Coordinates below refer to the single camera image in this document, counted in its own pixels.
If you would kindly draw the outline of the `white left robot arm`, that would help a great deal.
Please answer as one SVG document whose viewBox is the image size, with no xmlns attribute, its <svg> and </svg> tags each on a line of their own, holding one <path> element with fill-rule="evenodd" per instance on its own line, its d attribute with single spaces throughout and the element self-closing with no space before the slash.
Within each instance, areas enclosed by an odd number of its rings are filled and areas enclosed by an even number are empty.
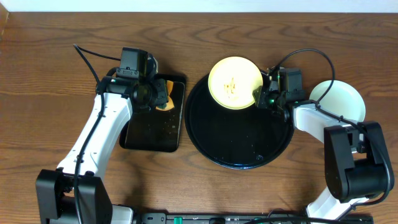
<svg viewBox="0 0 398 224">
<path fill-rule="evenodd" d="M 134 212 L 111 203 L 103 179 L 134 103 L 167 106 L 173 82 L 104 77 L 76 143 L 55 170 L 40 171 L 35 188 L 41 223 L 132 223 Z"/>
</svg>

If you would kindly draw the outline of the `yellow plate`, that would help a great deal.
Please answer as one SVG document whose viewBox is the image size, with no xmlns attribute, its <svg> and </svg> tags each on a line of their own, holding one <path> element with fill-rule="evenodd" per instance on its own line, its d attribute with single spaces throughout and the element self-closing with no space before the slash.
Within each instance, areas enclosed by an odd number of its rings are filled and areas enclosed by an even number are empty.
<svg viewBox="0 0 398 224">
<path fill-rule="evenodd" d="M 217 62 L 208 76 L 208 89 L 213 99 L 231 110 L 254 104 L 253 92 L 263 86 L 258 67 L 243 57 L 227 57 Z"/>
</svg>

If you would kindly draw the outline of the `light blue plate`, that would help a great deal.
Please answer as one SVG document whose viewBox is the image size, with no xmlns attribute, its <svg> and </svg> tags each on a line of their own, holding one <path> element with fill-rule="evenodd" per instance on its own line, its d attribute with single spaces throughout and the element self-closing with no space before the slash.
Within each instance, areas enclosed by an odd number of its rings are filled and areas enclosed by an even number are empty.
<svg viewBox="0 0 398 224">
<path fill-rule="evenodd" d="M 310 94 L 310 100 L 318 100 L 330 86 L 331 80 L 318 84 Z M 362 122 L 365 119 L 366 107 L 359 92 L 351 85 L 336 80 L 329 92 L 320 100 L 321 109 L 344 119 Z M 336 120 L 324 113 L 316 112 L 309 116 L 311 120 Z"/>
</svg>

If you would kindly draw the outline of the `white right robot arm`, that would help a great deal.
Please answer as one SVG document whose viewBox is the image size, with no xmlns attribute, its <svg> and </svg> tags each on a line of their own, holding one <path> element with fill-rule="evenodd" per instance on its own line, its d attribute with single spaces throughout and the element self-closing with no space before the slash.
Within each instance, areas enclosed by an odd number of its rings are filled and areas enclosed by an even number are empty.
<svg viewBox="0 0 398 224">
<path fill-rule="evenodd" d="M 360 122 L 307 100 L 303 90 L 262 85 L 255 105 L 269 109 L 324 145 L 326 189 L 306 207 L 311 223 L 341 220 L 357 207 L 383 202 L 394 187 L 394 173 L 382 128 Z"/>
</svg>

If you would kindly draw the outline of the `orange green scrub sponge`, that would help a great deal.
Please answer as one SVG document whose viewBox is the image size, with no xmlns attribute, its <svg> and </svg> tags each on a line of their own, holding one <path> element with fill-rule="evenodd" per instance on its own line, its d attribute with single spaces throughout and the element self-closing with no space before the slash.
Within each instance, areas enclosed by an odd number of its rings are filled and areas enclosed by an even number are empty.
<svg viewBox="0 0 398 224">
<path fill-rule="evenodd" d="M 155 109 L 159 110 L 159 111 L 169 111 L 171 109 L 174 108 L 174 103 L 172 98 L 170 97 L 170 94 L 173 90 L 174 87 L 174 83 L 170 80 L 166 81 L 166 87 L 167 87 L 167 102 L 160 105 L 160 106 L 156 106 Z"/>
</svg>

